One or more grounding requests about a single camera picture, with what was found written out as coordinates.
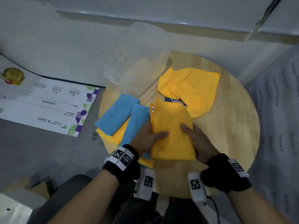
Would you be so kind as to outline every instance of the black pants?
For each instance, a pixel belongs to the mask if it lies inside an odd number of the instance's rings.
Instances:
[[[62,184],[50,199],[32,214],[27,224],[46,224],[55,214],[80,192],[92,179],[85,175],[76,175]],[[196,204],[191,199],[169,198],[169,206],[164,216],[156,211],[158,194],[153,193],[150,201],[136,199],[133,196],[121,206],[114,224],[154,224],[154,223],[196,223],[208,224]]]

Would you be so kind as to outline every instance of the black wristband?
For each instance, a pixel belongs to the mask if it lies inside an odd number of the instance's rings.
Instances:
[[[117,178],[119,184],[128,183],[132,180],[140,178],[140,164],[137,161],[139,158],[137,151],[130,145],[123,145],[122,147],[129,150],[134,155],[134,158],[129,162],[125,169],[121,170],[118,165],[111,161],[107,161],[103,166],[103,169],[106,169]],[[122,156],[120,156],[119,162],[122,162],[124,156],[125,154],[122,154]]]
[[[201,172],[201,181],[208,187],[214,187],[225,193],[244,191],[251,187],[247,177],[240,177],[238,172],[228,161],[226,154],[218,154],[211,158],[207,165],[208,169]]]

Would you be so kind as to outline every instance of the person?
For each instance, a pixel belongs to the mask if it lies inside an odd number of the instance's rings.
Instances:
[[[273,206],[251,187],[248,178],[240,177],[234,169],[230,169],[231,165],[227,165],[229,158],[221,154],[212,145],[203,131],[194,124],[193,130],[184,124],[181,125],[181,129],[192,139],[197,159],[209,166],[201,173],[202,182],[227,194],[242,224],[288,223]],[[119,185],[140,177],[138,157],[149,150],[157,140],[165,138],[167,135],[168,132],[152,134],[150,121],[148,121],[132,142],[123,146],[130,151],[128,154],[132,158],[125,170],[121,170],[113,162],[106,162],[98,176],[91,181],[85,180],[88,184],[86,186],[81,185],[79,187],[80,192],[76,193],[73,198],[69,198],[65,193],[59,194],[58,190],[52,197],[57,194],[56,200],[62,198],[61,200],[64,200],[65,205],[59,210],[57,207],[43,209],[49,207],[46,203],[35,216],[35,218],[39,217],[39,221],[32,223],[42,223],[42,214],[45,216],[53,215],[53,217],[48,217],[50,219],[48,224],[100,223]],[[72,183],[67,191],[72,191],[72,188],[76,187],[77,185]],[[116,215],[114,223],[208,223],[191,199],[171,197],[165,215],[161,216],[155,210],[157,198],[158,194],[156,193],[152,194],[150,201],[131,196]],[[51,202],[52,206],[57,205],[57,202],[53,201]]]

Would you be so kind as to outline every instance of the hand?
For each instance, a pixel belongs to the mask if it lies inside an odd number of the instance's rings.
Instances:
[[[150,119],[141,127],[137,135],[131,141],[132,146],[139,154],[142,154],[149,150],[157,140],[167,137],[168,131],[162,131],[156,134],[152,134]]]
[[[207,164],[211,158],[220,154],[220,152],[214,147],[214,145],[212,145],[204,132],[195,124],[193,124],[193,130],[191,130],[182,123],[181,129],[191,137],[193,146],[196,150],[197,159],[200,162]]]

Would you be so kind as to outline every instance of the wire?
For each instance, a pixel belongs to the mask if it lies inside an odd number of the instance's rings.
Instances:
[[[75,82],[75,81],[70,81],[70,80],[66,80],[66,79],[57,79],[57,78],[53,78],[53,77],[48,77],[48,76],[43,76],[43,75],[39,75],[39,74],[36,74],[24,67],[22,67],[21,65],[17,64],[15,61],[9,59],[7,56],[5,56],[3,53],[0,53],[0,55],[4,56],[6,59],[10,60],[11,62],[13,62],[14,64],[18,65],[19,67],[25,69],[26,71],[29,71],[31,72],[32,74],[35,74],[35,75],[38,75],[40,77],[43,77],[43,78],[47,78],[47,79],[54,79],[54,80],[59,80],[59,81],[63,81],[63,82],[70,82],[70,83],[76,83],[76,84],[81,84],[81,85],[86,85],[86,86],[93,86],[93,87],[101,87],[101,88],[106,88],[104,86],[97,86],[97,85],[92,85],[92,84],[86,84],[86,83],[80,83],[80,82]]]
[[[215,203],[215,201],[213,200],[213,198],[212,198],[212,197],[210,197],[210,196],[207,196],[207,198],[209,198],[210,200],[212,200],[212,201],[213,201],[213,203],[214,203],[214,206],[215,206],[215,208],[216,208],[216,212],[217,212],[218,224],[220,224],[220,220],[219,220],[219,212],[218,212],[218,208],[217,208],[217,206],[216,206],[216,203]]]

